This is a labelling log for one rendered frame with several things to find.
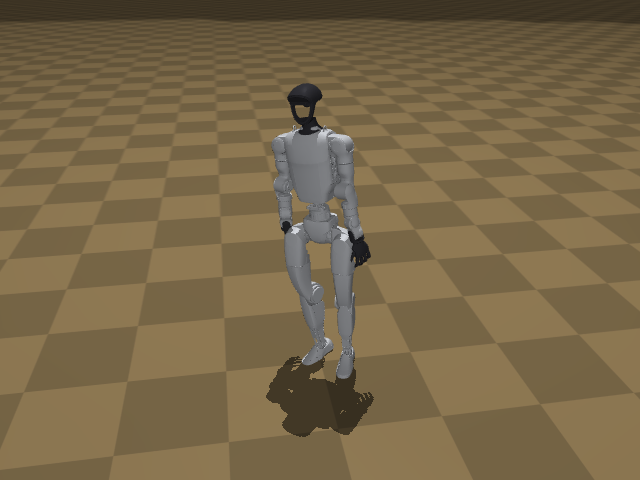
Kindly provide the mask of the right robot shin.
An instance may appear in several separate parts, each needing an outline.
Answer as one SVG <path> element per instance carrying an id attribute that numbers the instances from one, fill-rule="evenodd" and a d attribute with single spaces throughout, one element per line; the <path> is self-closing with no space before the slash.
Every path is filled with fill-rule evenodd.
<path id="1" fill-rule="evenodd" d="M 324 320 L 325 320 L 325 304 L 324 301 L 318 303 L 310 303 L 300 296 L 300 304 L 303 311 L 305 321 L 310 328 L 311 335 L 314 339 L 315 346 L 319 344 L 319 349 L 325 346 Z M 316 343 L 316 340 L 317 343 Z M 321 342 L 321 344 L 320 344 Z"/>

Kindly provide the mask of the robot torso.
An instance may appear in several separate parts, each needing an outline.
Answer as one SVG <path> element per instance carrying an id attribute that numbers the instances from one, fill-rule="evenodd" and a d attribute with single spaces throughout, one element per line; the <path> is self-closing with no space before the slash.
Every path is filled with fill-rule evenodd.
<path id="1" fill-rule="evenodd" d="M 294 125 L 295 126 L 295 125 Z M 301 135 L 299 129 L 290 131 L 284 141 L 292 185 L 301 202 L 309 204 L 309 214 L 303 219 L 305 238 L 319 244 L 332 243 L 332 229 L 338 226 L 338 216 L 330 212 L 329 200 L 335 197 L 334 188 L 340 183 L 336 155 L 331 151 L 328 136 L 333 130 L 320 130 Z M 326 129 L 325 129 L 326 128 Z"/>

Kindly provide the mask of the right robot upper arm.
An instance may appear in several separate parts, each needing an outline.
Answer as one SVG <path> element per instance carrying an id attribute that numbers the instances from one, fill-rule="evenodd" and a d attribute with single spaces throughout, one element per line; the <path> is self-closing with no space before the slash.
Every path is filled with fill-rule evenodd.
<path id="1" fill-rule="evenodd" d="M 279 176 L 275 179 L 273 187 L 275 191 L 287 194 L 293 190 L 289 166 L 284 147 L 285 137 L 288 133 L 283 133 L 272 140 L 271 147 L 275 156 L 276 169 Z"/>

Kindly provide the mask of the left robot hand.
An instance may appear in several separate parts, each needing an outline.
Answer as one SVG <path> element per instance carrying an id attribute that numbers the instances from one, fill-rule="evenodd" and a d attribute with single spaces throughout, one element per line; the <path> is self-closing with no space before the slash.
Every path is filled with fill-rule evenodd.
<path id="1" fill-rule="evenodd" d="M 353 258 L 356 257 L 356 264 L 354 267 L 357 266 L 361 266 L 363 263 L 365 263 L 367 261 L 368 258 L 371 257 L 370 251 L 369 251 L 369 247 L 367 245 L 367 243 L 364 240 L 364 234 L 363 236 L 361 236 L 360 238 L 356 239 L 354 238 L 354 235 L 351 231 L 348 231 L 348 235 L 350 238 L 350 242 L 353 243 L 352 246 L 352 255 L 351 255 L 351 262 L 353 261 Z M 366 255 L 367 254 L 367 255 Z M 364 259 L 363 259 L 364 258 Z M 360 263 L 359 263 L 359 259 L 360 259 Z"/>

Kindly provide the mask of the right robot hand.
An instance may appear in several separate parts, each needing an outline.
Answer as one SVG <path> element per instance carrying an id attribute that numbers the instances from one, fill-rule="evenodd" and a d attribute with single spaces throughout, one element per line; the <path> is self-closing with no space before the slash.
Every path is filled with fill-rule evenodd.
<path id="1" fill-rule="evenodd" d="M 291 226 L 291 225 L 290 225 L 290 222 L 288 222 L 288 221 L 284 221 L 284 222 L 282 223 L 282 226 L 283 226 L 283 228 L 281 227 L 281 230 L 282 230 L 282 231 L 284 231 L 284 234 L 286 234 L 286 233 L 287 233 L 287 231 L 289 230 L 289 228 L 293 226 L 293 224 L 292 224 L 292 226 Z"/>

